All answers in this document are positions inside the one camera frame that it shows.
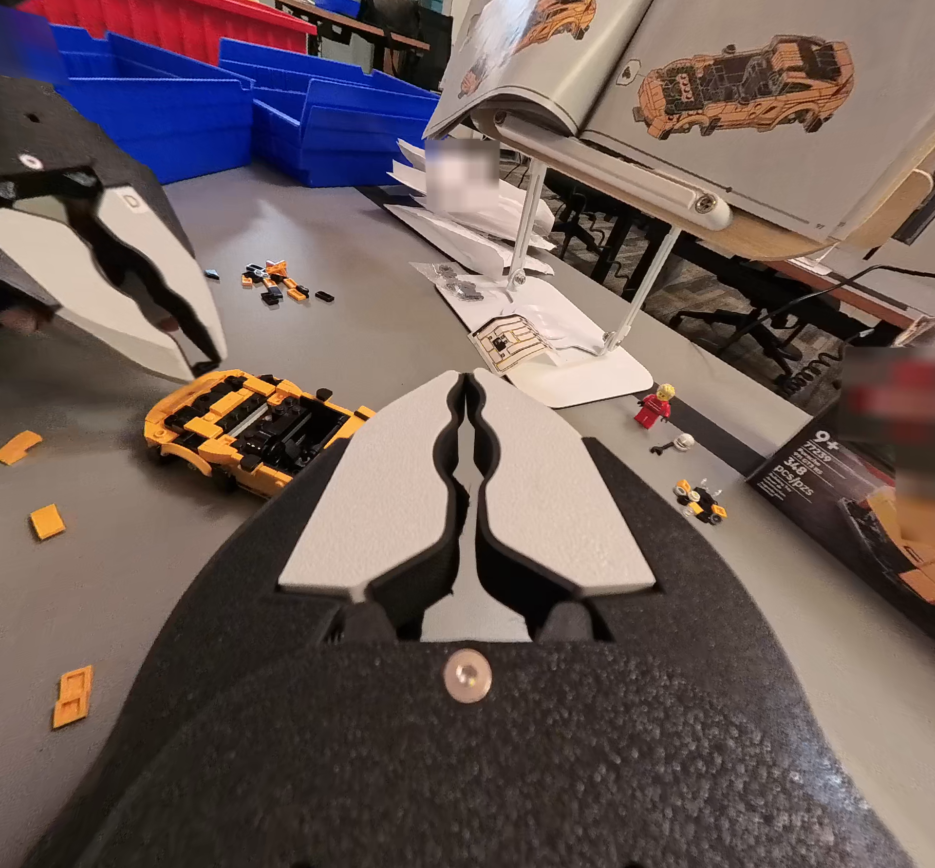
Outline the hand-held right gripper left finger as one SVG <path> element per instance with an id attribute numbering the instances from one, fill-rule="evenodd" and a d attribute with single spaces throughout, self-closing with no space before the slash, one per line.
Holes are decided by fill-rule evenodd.
<path id="1" fill-rule="evenodd" d="M 445 371 L 391 402 L 278 497 L 291 519 L 278 574 L 290 607 L 329 603 L 386 618 L 419 642 L 459 571 L 466 492 L 454 477 L 466 377 Z"/>

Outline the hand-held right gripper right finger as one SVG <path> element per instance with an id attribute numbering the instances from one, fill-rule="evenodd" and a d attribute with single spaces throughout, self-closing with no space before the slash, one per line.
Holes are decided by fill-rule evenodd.
<path id="1" fill-rule="evenodd" d="M 572 626 L 596 598 L 652 590 L 656 577 L 579 432 L 489 371 L 465 381 L 478 490 L 475 554 L 488 595 L 536 640 L 556 608 Z"/>

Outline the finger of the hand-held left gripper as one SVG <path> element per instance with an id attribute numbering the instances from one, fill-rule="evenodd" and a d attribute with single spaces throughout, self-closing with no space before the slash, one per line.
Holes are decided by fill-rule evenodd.
<path id="1" fill-rule="evenodd" d="M 52 299 L 61 319 L 126 358 L 97 337 L 109 300 L 120 299 L 103 283 L 87 247 L 66 222 L 18 208 L 2 208 L 1 245 L 2 254 Z M 161 376 L 180 383 L 197 377 Z"/>
<path id="2" fill-rule="evenodd" d="M 160 184 L 97 185 L 67 198 L 69 228 L 109 300 L 97 337 L 161 375 L 216 371 L 227 346 L 206 278 Z"/>

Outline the orange lego car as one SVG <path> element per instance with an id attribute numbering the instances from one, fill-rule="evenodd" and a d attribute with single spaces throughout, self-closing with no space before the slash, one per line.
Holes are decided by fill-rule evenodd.
<path id="1" fill-rule="evenodd" d="M 333 403 L 326 388 L 309 393 L 270 374 L 212 371 L 151 408 L 143 436 L 150 461 L 182 462 L 226 493 L 268 500 L 374 415 Z"/>

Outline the lego instruction booklet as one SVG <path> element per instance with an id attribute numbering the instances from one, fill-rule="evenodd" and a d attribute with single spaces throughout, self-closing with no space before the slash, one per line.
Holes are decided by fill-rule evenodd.
<path id="1" fill-rule="evenodd" d="M 466 119 L 682 229 L 884 241 L 933 195 L 933 0 L 485 0 Z"/>

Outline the pile of orange black lego pieces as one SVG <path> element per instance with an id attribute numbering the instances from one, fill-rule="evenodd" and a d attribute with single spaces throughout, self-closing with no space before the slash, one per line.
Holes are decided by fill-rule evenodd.
<path id="1" fill-rule="evenodd" d="M 277 308 L 286 298 L 297 302 L 310 298 L 310 290 L 293 279 L 286 261 L 248 264 L 240 279 L 244 288 L 259 289 L 260 299 L 269 309 Z"/>

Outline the red lego minifigure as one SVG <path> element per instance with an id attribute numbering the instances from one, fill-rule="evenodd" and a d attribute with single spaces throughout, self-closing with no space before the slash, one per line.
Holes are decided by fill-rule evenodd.
<path id="1" fill-rule="evenodd" d="M 658 421 L 668 422 L 671 418 L 672 400 L 675 388 L 669 383 L 662 383 L 652 394 L 638 402 L 634 421 L 643 429 L 650 430 Z"/>

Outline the cluster of round lego pieces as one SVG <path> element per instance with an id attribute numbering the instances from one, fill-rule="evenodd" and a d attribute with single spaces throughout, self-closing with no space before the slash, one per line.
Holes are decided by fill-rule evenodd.
<path id="1" fill-rule="evenodd" d="M 720 503 L 720 490 L 713 490 L 707 479 L 692 485 L 680 480 L 672 489 L 676 503 L 684 516 L 709 526 L 718 526 L 728 519 L 728 512 Z"/>

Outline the lego sticker sheet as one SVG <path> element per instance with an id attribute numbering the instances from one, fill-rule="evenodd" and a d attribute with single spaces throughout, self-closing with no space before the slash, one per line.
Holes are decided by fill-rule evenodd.
<path id="1" fill-rule="evenodd" d="M 538 303 L 520 302 L 470 330 L 468 338 L 486 367 L 506 377 L 531 364 L 558 367 L 558 352 L 568 335 L 558 313 Z"/>

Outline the black lego box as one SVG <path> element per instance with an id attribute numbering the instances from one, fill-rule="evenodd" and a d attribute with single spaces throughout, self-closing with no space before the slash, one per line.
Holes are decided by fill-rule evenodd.
<path id="1" fill-rule="evenodd" d="M 933 638 L 933 333 L 848 348 L 837 400 L 747 482 Z"/>

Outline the person's left hand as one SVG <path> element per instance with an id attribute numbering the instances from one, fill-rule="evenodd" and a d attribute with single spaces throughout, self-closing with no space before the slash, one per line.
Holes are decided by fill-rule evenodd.
<path id="1" fill-rule="evenodd" d="M 33 336 L 53 322 L 55 311 L 41 303 L 1 298 L 1 329 L 18 336 Z"/>

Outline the white wooden book stand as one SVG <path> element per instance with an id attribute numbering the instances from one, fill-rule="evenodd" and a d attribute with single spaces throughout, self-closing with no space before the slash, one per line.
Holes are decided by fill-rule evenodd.
<path id="1" fill-rule="evenodd" d="M 486 284 L 481 289 L 485 298 L 480 302 L 458 301 L 438 291 L 468 332 L 520 302 L 544 305 L 562 317 L 569 335 L 558 352 L 561 364 L 556 368 L 531 364 L 506 376 L 514 386 L 549 408 L 563 409 L 638 394 L 650 387 L 653 382 L 650 371 L 628 354 L 622 343 L 681 234 L 758 260 L 812 254 L 821 247 L 790 229 L 755 218 L 740 208 L 731 208 L 709 188 L 616 158 L 578 139 L 561 137 L 505 112 L 484 115 L 489 134 L 531 156 L 530 195 L 539 196 L 545 170 L 553 168 L 669 226 L 622 321 L 607 333 L 557 290 L 524 273 L 522 264 L 531 236 L 534 203 L 523 207 L 506 282 Z"/>

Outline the red plastic bin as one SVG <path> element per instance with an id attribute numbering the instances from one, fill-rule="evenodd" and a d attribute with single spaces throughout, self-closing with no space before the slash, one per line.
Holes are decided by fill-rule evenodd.
<path id="1" fill-rule="evenodd" d="M 314 24 L 255 0 L 27 0 L 18 8 L 93 38 L 126 36 L 215 65 L 222 38 L 305 54 Z"/>

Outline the wooden desk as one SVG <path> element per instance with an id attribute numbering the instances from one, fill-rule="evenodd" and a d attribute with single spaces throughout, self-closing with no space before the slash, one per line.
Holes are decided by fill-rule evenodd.
<path id="1" fill-rule="evenodd" d="M 829 292 L 843 305 L 899 329 L 934 316 L 932 271 L 873 265 L 859 256 L 839 252 L 825 260 L 826 274 L 795 259 L 768 261 L 763 266 L 812 291 Z"/>
<path id="2" fill-rule="evenodd" d="M 310 56 L 321 55 L 323 41 L 347 46 L 351 44 L 353 37 L 357 36 L 371 46 L 373 67 L 395 76 L 395 64 L 398 62 L 396 57 L 399 54 L 421 57 L 431 50 L 430 44 L 424 41 L 381 29 L 333 11 L 319 9 L 306 0 L 272 1 L 276 9 L 315 28 L 315 36 L 307 37 L 307 52 Z"/>

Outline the orange lego bracket piece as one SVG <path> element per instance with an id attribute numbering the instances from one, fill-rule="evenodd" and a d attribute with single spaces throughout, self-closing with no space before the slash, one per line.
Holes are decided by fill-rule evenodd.
<path id="1" fill-rule="evenodd" d="M 93 681 L 93 665 L 74 669 L 60 677 L 58 696 L 53 707 L 53 731 L 63 729 L 87 717 Z"/>

